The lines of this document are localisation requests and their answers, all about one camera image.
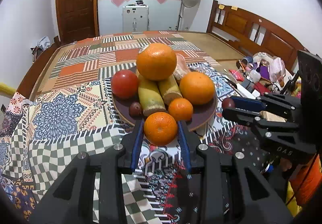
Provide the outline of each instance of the orange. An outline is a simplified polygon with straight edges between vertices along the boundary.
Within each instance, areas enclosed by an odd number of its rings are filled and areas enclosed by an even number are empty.
[[[209,102],[215,92],[213,81],[201,72],[190,72],[180,81],[180,91],[193,105],[202,105]]]
[[[156,146],[165,146],[177,135],[178,125],[175,119],[165,112],[151,114],[144,123],[144,134],[149,142]]]
[[[163,43],[143,47],[136,58],[136,68],[146,79],[161,81],[169,78],[177,65],[174,51]]]
[[[194,113],[194,107],[185,98],[174,99],[170,103],[168,110],[169,114],[175,119],[175,121],[189,121]]]

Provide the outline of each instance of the wooden bed frame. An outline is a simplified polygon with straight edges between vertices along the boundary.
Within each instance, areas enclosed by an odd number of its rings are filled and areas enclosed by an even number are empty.
[[[45,68],[46,64],[48,63],[49,59],[53,55],[53,53],[61,46],[61,42],[59,41],[58,36],[54,38],[54,43],[46,49],[36,61],[31,65],[30,69],[22,79],[21,83],[17,88],[17,92],[22,94],[24,97],[29,99],[33,87],[38,80],[41,72]]]
[[[297,58],[297,50],[306,50],[292,34],[271,21],[234,6],[218,4],[216,0],[213,1],[207,33],[223,39],[214,34],[214,27],[235,37],[235,40],[228,40],[228,44],[244,55],[266,52],[281,57],[289,71]]]

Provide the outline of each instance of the patchwork bedspread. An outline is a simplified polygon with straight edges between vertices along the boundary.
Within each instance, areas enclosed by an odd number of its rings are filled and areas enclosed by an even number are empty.
[[[221,101],[239,93],[202,49],[172,31],[90,38],[57,50],[35,85],[34,101],[16,93],[6,111],[0,135],[0,182],[26,219],[77,153],[102,153],[131,131],[113,106],[110,79],[135,66],[139,49],[154,42],[169,45],[190,68],[204,72],[215,84],[218,107],[214,117],[196,130],[200,141],[221,153],[241,151],[259,170],[266,168],[266,154],[256,137],[222,117]],[[122,176],[122,186],[128,223],[197,222],[201,176],[186,173],[176,141],[157,147],[144,140],[137,170]],[[93,196],[96,222],[98,199],[99,174]],[[229,201],[224,200],[226,211]]]

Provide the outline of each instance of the metal screw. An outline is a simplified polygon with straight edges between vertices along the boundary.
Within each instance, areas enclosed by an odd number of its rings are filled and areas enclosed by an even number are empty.
[[[198,148],[199,150],[205,151],[208,149],[208,146],[206,144],[201,143],[198,145]]]
[[[242,152],[236,152],[236,153],[235,153],[235,157],[236,157],[237,159],[243,159],[243,158],[245,157],[245,155],[244,155],[244,153],[242,153]]]
[[[81,151],[80,153],[77,154],[77,157],[80,159],[84,159],[86,157],[86,152]]]
[[[113,146],[114,150],[121,150],[123,149],[123,145],[121,143],[116,143],[114,146]]]

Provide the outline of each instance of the blue gripper pad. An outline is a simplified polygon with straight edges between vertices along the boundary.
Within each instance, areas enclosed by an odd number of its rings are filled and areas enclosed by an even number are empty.
[[[186,170],[190,173],[191,172],[190,149],[186,139],[184,127],[181,121],[178,122],[178,142],[181,149],[181,157],[184,161]]]
[[[132,172],[134,172],[137,167],[137,163],[139,161],[139,157],[141,153],[141,147],[143,142],[143,125],[144,125],[144,122],[143,120],[141,120],[138,132],[135,136],[135,142],[132,150],[132,158],[131,158],[131,166],[130,166]]]
[[[238,96],[231,96],[230,98],[235,102],[235,107],[239,109],[260,112],[264,111],[266,107],[266,105],[260,100],[253,100]]]

